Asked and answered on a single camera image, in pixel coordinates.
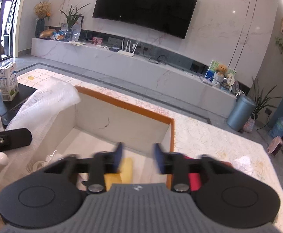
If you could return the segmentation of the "teddy bear bouquet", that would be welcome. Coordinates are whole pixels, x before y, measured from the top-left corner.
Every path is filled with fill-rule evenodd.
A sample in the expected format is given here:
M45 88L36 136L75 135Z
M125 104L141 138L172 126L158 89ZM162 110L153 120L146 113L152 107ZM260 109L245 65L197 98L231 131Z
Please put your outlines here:
M223 64L218 65L212 80L212 84L214 87L219 88L221 86L221 83L223 82L227 72L228 72L228 67L226 65Z

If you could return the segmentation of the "white cloth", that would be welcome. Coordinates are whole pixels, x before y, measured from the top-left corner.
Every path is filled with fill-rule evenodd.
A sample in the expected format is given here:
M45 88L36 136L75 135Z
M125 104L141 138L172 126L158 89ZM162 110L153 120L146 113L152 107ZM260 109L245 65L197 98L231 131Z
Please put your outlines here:
M235 169L237 169L237 170L239 170L239 171L241 171L241 172L243 172L247 175L250 175L250 176L253 174L253 171L254 171L254 169L252 167L252 162L251 162L249 156L242 156L240 158L235 159L232 162L232 166Z

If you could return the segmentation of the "pink small heater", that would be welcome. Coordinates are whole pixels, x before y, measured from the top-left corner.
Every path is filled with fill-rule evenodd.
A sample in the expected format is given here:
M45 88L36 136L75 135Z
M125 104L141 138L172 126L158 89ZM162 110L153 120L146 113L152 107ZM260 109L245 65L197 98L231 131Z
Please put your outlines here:
M269 144L269 146L267 147L268 153L270 155L276 156L281 148L283 146L283 140L280 136L276 136L271 143Z

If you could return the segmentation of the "tall green floor plant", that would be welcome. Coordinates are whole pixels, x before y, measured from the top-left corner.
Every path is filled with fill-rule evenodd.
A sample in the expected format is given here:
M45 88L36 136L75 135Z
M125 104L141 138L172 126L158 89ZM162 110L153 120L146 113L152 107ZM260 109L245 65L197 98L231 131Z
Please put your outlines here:
M261 90L259 89L259 83L258 80L254 80L253 81L253 89L254 89L254 102L255 102L255 109L253 111L255 120L258 118L258 115L260 114L260 112L267 107L270 108L276 108L275 105L269 104L269 102L273 99L282 99L282 96L271 96L271 92L274 91L274 89L277 87L276 85L274 87L272 87L267 93L264 93L264 88L262 88Z

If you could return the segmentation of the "white marble tv console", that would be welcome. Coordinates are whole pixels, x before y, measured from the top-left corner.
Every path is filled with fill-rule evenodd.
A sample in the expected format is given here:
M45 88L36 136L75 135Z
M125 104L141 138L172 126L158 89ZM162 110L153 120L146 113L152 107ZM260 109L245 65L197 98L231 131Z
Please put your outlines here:
M169 65L154 64L139 56L128 57L91 44L75 46L34 38L31 53L36 57L132 83L223 117L228 117L236 103L234 95L203 83L196 75Z

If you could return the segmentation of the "white bubble wrap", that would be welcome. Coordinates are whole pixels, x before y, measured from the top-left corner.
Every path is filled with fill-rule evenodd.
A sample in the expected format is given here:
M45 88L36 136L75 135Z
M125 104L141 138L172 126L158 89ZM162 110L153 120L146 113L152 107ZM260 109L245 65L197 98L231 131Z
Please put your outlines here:
M29 146L14 149L7 153L8 165L2 175L13 178L23 174L26 165L45 138L57 115L80 102L77 89L70 83L51 78L37 89L23 104L7 126L7 131L27 128L32 135Z

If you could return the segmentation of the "red lidded clear box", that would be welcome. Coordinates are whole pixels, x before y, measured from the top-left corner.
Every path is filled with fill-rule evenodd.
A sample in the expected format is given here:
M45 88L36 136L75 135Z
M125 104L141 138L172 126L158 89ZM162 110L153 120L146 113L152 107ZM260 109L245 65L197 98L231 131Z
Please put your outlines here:
M221 163L233 168L233 166L230 162L222 162L221 161ZM191 191L198 191L198 189L202 185L200 174L199 173L192 173L192 174L189 174L188 176L189 176Z

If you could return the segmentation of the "black wall television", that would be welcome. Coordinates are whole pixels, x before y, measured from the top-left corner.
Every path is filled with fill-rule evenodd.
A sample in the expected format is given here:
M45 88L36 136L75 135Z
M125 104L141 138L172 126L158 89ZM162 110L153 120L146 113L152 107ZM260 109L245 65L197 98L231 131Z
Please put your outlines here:
M184 39L197 0L97 0L94 18L135 24Z

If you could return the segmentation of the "white wifi router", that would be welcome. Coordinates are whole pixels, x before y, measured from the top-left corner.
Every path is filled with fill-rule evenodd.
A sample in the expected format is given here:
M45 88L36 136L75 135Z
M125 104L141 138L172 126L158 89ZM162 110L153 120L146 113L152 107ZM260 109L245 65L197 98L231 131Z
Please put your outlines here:
M138 42L132 44L130 40L125 41L122 39L121 48L118 50L118 53L128 57L134 57Z

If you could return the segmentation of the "woven pink basket bag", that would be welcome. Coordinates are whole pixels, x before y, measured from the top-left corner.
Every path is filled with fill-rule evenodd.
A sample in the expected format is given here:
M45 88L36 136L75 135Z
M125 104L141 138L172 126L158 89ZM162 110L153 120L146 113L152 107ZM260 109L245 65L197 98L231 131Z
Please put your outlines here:
M251 133L253 131L253 128L254 128L255 120L256 120L255 113L251 113L249 119L247 120L247 122L243 126L243 130L247 133Z

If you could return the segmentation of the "large water bottle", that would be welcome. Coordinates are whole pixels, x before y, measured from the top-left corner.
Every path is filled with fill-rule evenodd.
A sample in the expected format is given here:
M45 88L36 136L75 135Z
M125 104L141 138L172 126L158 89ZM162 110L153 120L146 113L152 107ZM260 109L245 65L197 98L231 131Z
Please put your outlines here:
M270 130L269 135L272 138L277 136L283 137L283 117L280 117L276 123L274 124L273 128Z

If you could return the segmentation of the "milk carton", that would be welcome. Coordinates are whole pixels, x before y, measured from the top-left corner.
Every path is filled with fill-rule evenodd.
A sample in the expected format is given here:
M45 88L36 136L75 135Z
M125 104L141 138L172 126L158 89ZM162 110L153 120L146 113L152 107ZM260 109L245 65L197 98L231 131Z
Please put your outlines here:
M0 67L0 91L2 100L6 102L13 101L18 94L19 87L15 62L7 62Z

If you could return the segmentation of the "orange cardboard storage box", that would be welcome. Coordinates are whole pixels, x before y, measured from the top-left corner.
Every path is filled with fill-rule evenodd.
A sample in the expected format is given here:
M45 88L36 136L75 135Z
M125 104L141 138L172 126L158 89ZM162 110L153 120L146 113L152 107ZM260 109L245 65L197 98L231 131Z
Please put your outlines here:
M174 120L85 87L77 91L81 101L57 115L27 171L33 173L64 156L89 158L123 143L122 159L133 159L132 183L168 184L153 158L153 145L173 151Z

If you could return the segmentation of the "green plant in glass vase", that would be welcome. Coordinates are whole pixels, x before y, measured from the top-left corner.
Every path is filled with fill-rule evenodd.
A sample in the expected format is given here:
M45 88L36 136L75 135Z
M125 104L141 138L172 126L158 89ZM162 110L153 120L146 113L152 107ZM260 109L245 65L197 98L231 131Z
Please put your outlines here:
M67 10L67 12L64 12L63 10L60 10L62 14L65 15L66 21L67 21L67 30L64 33L64 41L69 42L72 40L72 27L77 22L77 20L82 17L82 14L80 13L80 10L84 7L90 5L90 3L87 3L81 7L70 5L70 8Z

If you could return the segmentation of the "grey blue trash bin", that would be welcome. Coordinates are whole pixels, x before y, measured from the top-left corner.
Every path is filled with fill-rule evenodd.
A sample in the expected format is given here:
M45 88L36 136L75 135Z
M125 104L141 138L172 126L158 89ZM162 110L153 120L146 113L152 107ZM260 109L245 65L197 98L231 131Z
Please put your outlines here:
M256 104L252 99L245 95L240 95L228 116L227 125L235 131L243 129L255 107Z

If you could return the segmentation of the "black notebook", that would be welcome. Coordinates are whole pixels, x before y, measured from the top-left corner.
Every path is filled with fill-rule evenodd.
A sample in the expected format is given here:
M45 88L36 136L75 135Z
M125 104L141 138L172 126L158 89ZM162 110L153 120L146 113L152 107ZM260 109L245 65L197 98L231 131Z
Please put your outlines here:
M12 101L3 101L0 92L0 116L2 124L7 127L25 101L36 91L35 88L19 83L19 92Z

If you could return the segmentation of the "dried yellow flower vase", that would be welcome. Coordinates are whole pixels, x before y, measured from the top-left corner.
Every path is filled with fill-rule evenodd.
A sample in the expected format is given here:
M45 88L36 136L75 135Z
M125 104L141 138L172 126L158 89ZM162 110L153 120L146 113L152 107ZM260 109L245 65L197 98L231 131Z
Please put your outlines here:
M34 7L34 13L37 16L37 24L35 29L35 37L39 38L44 31L45 18L49 19L51 16L51 3L40 2Z

